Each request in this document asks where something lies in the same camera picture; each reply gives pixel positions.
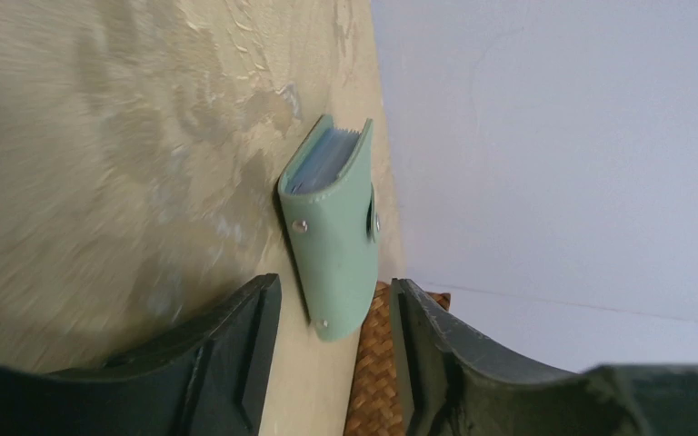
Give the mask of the brown woven divided basket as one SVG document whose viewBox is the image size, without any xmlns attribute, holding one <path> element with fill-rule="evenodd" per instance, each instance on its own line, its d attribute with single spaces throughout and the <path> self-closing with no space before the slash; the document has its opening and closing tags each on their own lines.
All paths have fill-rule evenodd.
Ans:
<svg viewBox="0 0 698 436">
<path fill-rule="evenodd" d="M 451 296 L 379 282 L 362 325 L 346 435 L 449 435 L 461 378 L 437 323 Z"/>
</svg>

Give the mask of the green card holder wallet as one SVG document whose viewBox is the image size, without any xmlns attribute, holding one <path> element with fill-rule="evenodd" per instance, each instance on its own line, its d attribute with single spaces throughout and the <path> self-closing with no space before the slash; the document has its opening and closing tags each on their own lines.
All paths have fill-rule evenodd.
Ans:
<svg viewBox="0 0 698 436">
<path fill-rule="evenodd" d="M 276 186 L 308 317 L 323 342 L 361 326 L 378 279 L 373 132 L 372 119 L 356 131 L 322 115 Z"/>
</svg>

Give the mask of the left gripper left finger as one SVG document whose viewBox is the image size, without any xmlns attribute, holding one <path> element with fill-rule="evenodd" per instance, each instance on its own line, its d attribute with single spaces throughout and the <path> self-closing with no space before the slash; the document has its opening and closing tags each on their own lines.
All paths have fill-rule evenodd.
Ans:
<svg viewBox="0 0 698 436">
<path fill-rule="evenodd" d="M 0 435 L 256 435 L 281 309 L 277 274 L 97 368 L 0 365 Z"/>
</svg>

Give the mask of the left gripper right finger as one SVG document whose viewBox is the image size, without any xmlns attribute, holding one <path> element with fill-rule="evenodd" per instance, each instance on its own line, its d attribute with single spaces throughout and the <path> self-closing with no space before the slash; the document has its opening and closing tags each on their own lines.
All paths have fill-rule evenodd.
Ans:
<svg viewBox="0 0 698 436">
<path fill-rule="evenodd" d="M 390 294 L 408 435 L 698 435 L 698 365 L 568 372 L 503 346 L 409 279 Z"/>
</svg>

